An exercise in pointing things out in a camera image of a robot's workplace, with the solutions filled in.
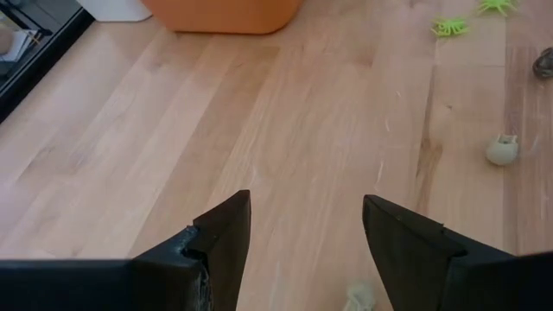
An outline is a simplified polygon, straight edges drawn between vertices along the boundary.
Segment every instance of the orange bin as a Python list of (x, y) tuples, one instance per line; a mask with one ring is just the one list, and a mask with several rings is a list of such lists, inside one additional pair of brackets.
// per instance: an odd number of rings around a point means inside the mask
[(268, 34), (284, 27), (302, 0), (142, 0), (174, 31)]

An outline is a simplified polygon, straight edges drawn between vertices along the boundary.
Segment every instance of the hardwood floorboard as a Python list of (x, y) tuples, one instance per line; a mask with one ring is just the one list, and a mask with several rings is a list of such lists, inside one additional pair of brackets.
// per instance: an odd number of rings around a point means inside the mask
[[(96, 23), (0, 124), (0, 257), (129, 257), (239, 189), (238, 310), (330, 311), (370, 282), (378, 194), (516, 254), (553, 250), (553, 85), (531, 64), (553, 6), (306, 0), (273, 35)], [(470, 32), (437, 40), (437, 16)], [(499, 133), (520, 157), (484, 157)]]

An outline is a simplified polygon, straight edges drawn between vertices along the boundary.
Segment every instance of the black metal frame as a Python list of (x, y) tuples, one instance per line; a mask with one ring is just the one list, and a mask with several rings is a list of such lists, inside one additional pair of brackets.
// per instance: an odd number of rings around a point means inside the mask
[(84, 9), (57, 31), (3, 86), (0, 86), (0, 122), (21, 103), (60, 57), (79, 39), (94, 18)]
[(0, 310), (233, 311), (250, 223), (243, 190), (133, 259), (0, 261)]
[(515, 257), (375, 195), (363, 223), (395, 311), (553, 310), (553, 252)]

